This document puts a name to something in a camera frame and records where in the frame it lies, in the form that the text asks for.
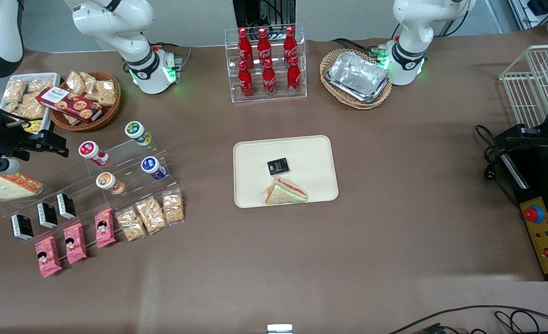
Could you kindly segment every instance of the coca-cola bottle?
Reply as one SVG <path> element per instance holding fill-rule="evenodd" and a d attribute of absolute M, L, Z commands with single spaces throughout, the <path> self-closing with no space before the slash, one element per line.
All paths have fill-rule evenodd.
<path fill-rule="evenodd" d="M 264 59 L 264 73 L 262 74 L 264 82 L 264 94 L 266 97 L 276 95 L 276 73 L 272 69 L 272 60 Z"/>
<path fill-rule="evenodd" d="M 253 84 L 251 83 L 251 74 L 247 70 L 247 64 L 245 61 L 239 61 L 239 85 L 243 93 L 243 98 L 249 100 L 253 97 Z"/>
<path fill-rule="evenodd" d="M 297 95 L 299 93 L 299 89 L 301 88 L 301 70 L 299 69 L 299 58 L 295 55 L 295 57 L 291 57 L 289 60 L 289 68 L 287 72 L 287 80 L 288 80 L 288 93 L 290 95 Z"/>
<path fill-rule="evenodd" d="M 247 70 L 253 68 L 253 49 L 251 49 L 251 43 L 247 39 L 247 30 L 244 27 L 237 30 L 239 34 L 239 57 L 245 62 Z"/>
<path fill-rule="evenodd" d="M 268 41 L 268 31 L 266 28 L 261 27 L 257 36 L 260 38 L 257 41 L 257 52 L 260 57 L 260 65 L 263 67 L 266 59 L 272 60 L 272 46 L 270 46 L 270 41 Z"/>
<path fill-rule="evenodd" d="M 289 66 L 289 60 L 297 55 L 297 41 L 295 27 L 287 27 L 287 39 L 284 40 L 284 65 Z"/>

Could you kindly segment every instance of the foil container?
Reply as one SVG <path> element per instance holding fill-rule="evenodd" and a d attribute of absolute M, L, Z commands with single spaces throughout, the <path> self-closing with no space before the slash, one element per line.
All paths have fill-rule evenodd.
<path fill-rule="evenodd" d="M 357 100 L 372 103 L 389 82 L 389 72 L 350 51 L 338 56 L 325 78 Z"/>

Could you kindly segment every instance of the yogurt cup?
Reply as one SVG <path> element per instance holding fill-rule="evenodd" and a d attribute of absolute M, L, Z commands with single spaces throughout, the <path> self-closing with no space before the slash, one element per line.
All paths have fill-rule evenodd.
<path fill-rule="evenodd" d="M 96 177 L 96 186 L 103 190 L 107 190 L 113 195 L 119 195 L 126 190 L 126 184 L 115 178 L 112 173 L 104 172 Z"/>
<path fill-rule="evenodd" d="M 81 157 L 93 161 L 96 165 L 102 166 L 109 160 L 109 154 L 103 152 L 94 141 L 85 141 L 78 148 Z"/>
<path fill-rule="evenodd" d="M 161 162 L 153 156 L 147 156 L 142 159 L 140 168 L 142 168 L 144 173 L 151 174 L 156 180 L 160 180 L 166 176 L 165 168 L 161 165 Z"/>
<path fill-rule="evenodd" d="M 140 146 L 148 146 L 153 141 L 151 135 L 144 129 L 142 123 L 138 121 L 132 121 L 126 124 L 124 132 L 131 139 L 136 140 Z"/>

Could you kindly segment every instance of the clear acrylic rack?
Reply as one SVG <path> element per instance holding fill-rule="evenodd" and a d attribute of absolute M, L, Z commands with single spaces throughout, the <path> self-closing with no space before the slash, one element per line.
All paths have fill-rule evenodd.
<path fill-rule="evenodd" d="M 239 35 L 237 29 L 225 30 L 225 53 L 227 55 L 227 69 L 229 75 L 229 84 L 231 87 L 231 100 L 236 102 L 296 99 L 307 96 L 307 73 L 306 73 L 306 43 L 303 25 L 295 23 L 295 39 L 297 40 L 297 57 L 299 58 L 299 69 L 301 69 L 301 87 L 297 95 L 290 95 L 287 91 L 287 67 L 284 65 L 284 40 L 287 38 L 286 28 L 289 25 L 267 26 L 269 30 L 270 45 L 272 45 L 272 69 L 276 72 L 276 96 L 266 97 L 262 84 L 261 74 L 263 68 L 257 57 L 257 30 L 259 27 L 248 27 L 247 38 L 253 48 L 253 69 L 249 70 L 253 82 L 253 98 L 245 99 L 237 74 L 239 73 Z"/>
<path fill-rule="evenodd" d="M 9 225 L 11 216 L 14 214 L 22 214 L 31 219 L 35 237 L 24 241 L 24 243 L 35 244 L 53 235 L 56 239 L 60 261 L 65 262 L 64 228 L 75 224 L 79 219 L 83 225 L 87 249 L 90 250 L 87 253 L 94 256 L 95 251 L 92 249 L 96 245 L 96 229 L 94 228 L 96 213 L 108 208 L 113 209 L 114 212 L 125 209 L 149 195 L 178 188 L 175 178 L 168 169 L 167 150 L 154 136 L 148 146 L 139 146 L 135 140 L 128 140 L 114 148 L 105 150 L 105 152 L 109 154 L 109 161 L 104 166 L 98 166 L 90 160 L 83 159 L 79 163 L 41 180 L 43 191 L 36 196 L 1 203 L 2 216 L 8 220 Z M 166 176 L 164 178 L 155 180 L 153 176 L 142 171 L 140 163 L 147 156 L 156 157 L 165 167 Z M 113 195 L 96 186 L 96 177 L 103 172 L 113 173 L 118 180 L 122 180 L 126 184 L 126 190 L 120 195 Z M 60 193 L 73 199 L 76 218 L 68 220 L 58 213 L 56 195 Z M 39 225 L 37 205 L 41 202 L 56 208 L 57 227 L 49 229 Z M 123 235 L 120 237 L 121 234 L 120 226 L 115 224 L 116 238 L 125 240 Z"/>

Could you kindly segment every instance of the table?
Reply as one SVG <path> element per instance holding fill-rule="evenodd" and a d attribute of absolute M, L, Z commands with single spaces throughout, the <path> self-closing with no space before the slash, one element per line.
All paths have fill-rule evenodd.
<path fill-rule="evenodd" d="M 123 100 L 102 131 L 58 129 L 70 157 L 33 154 L 25 173 L 79 161 L 86 139 L 119 144 L 124 124 L 140 120 L 172 154 L 187 220 L 43 279 L 32 245 L 0 217 L 0 333 L 238 334 L 292 323 L 298 334 L 382 334 L 469 304 L 548 313 L 548 283 L 524 224 L 483 180 L 484 144 L 473 133 L 477 123 L 495 134 L 513 125 L 497 76 L 547 40 L 543 29 L 437 38 L 416 81 L 393 87 L 370 111 L 340 104 L 319 82 L 320 60 L 339 47 L 331 42 L 308 43 L 308 98 L 241 104 L 230 101 L 221 47 L 194 49 L 181 83 L 157 96 L 134 86 L 113 51 L 28 52 L 18 72 L 106 71 L 120 80 Z M 236 207 L 234 144 L 302 135 L 330 138 L 339 197 Z M 491 314 L 435 322 L 495 332 Z"/>

